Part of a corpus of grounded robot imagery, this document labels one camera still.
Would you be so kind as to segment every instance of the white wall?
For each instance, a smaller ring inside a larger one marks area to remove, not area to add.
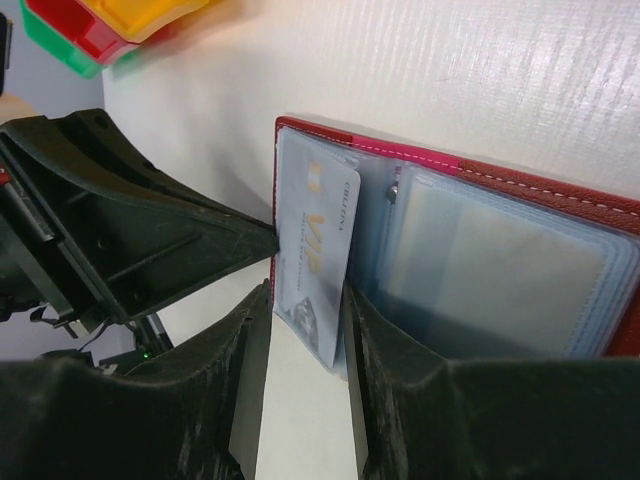
[[[13,20],[11,68],[5,90],[50,117],[103,107],[102,76],[86,80],[69,70],[24,31],[19,0],[0,0],[0,11]]]

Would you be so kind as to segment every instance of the white stitching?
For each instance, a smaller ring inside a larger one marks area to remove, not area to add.
[[[531,186],[526,185],[524,183],[516,183],[513,180],[505,180],[505,179],[500,178],[500,177],[494,177],[492,175],[483,174],[481,172],[476,172],[474,170],[462,169],[461,167],[458,167],[458,166],[455,166],[455,165],[450,165],[448,163],[442,163],[442,162],[440,162],[438,160],[433,160],[433,159],[431,159],[429,157],[420,157],[418,155],[410,155],[410,154],[407,154],[407,153],[397,152],[397,151],[393,151],[393,150],[383,150],[383,149],[378,148],[378,147],[372,147],[370,145],[363,145],[363,144],[360,144],[360,143],[349,143],[349,142],[345,142],[344,140],[338,140],[336,138],[329,137],[328,135],[323,135],[322,133],[312,132],[312,131],[309,131],[309,130],[305,130],[303,128],[294,127],[292,125],[282,125],[282,126],[287,127],[287,128],[292,128],[294,130],[298,130],[299,132],[307,133],[307,134],[313,135],[315,137],[325,138],[325,139],[329,140],[330,142],[341,143],[341,144],[346,145],[348,147],[358,147],[358,148],[364,148],[366,150],[375,150],[376,152],[388,153],[390,155],[412,157],[412,158],[415,158],[417,160],[423,160],[425,162],[433,163],[434,165],[441,165],[443,167],[451,168],[453,170],[459,170],[461,172],[465,171],[467,173],[472,173],[474,175],[478,175],[478,176],[481,176],[481,177],[486,177],[486,178],[488,178],[490,180],[495,180],[497,182],[508,183],[509,185],[515,185],[515,186],[518,186],[518,187],[527,188],[527,189],[533,190],[535,192],[541,191],[538,187],[531,187]],[[593,205],[594,208],[601,208],[601,209],[605,209],[605,210],[611,210],[611,211],[614,211],[616,213],[622,213],[622,214],[625,214],[625,215],[632,215],[632,216],[640,219],[640,214],[639,213],[629,212],[629,211],[626,211],[626,210],[621,210],[619,208],[609,207],[609,206],[604,205],[602,203],[592,202],[591,200],[580,200],[577,197],[570,197],[570,196],[567,196],[567,195],[562,194],[562,193],[552,192],[550,190],[542,190],[542,193],[553,194],[556,197],[563,197],[563,198],[566,198],[568,200],[573,200],[575,202],[584,203],[586,205]]]

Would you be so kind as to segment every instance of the metal screw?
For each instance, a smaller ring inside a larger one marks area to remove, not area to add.
[[[389,191],[387,192],[387,198],[392,204],[396,203],[396,198],[398,198],[398,184],[394,183]]]

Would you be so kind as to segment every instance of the black plastic jaw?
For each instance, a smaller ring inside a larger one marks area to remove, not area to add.
[[[640,363],[447,361],[349,288],[359,478],[635,478]]]
[[[60,325],[142,318],[277,250],[273,227],[157,170],[102,110],[6,123],[0,164],[0,294]]]
[[[0,477],[255,477],[271,289],[125,377],[77,360],[0,364]]]

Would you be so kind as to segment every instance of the white surface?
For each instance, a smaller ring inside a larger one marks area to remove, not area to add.
[[[635,0],[228,0],[183,25],[107,73],[107,108],[159,168],[263,219],[287,112],[639,196]],[[266,275],[180,302],[167,330],[188,338]],[[258,478],[355,478],[348,412],[277,320]]]
[[[92,340],[100,330],[73,339],[64,328],[54,329],[46,323],[31,322],[29,314],[14,313],[8,322],[0,323],[0,360],[33,360],[54,350],[77,349]],[[104,358],[130,352],[134,348],[133,334],[122,325],[112,325],[100,338],[91,342],[86,351],[93,354],[93,361],[97,364]]]

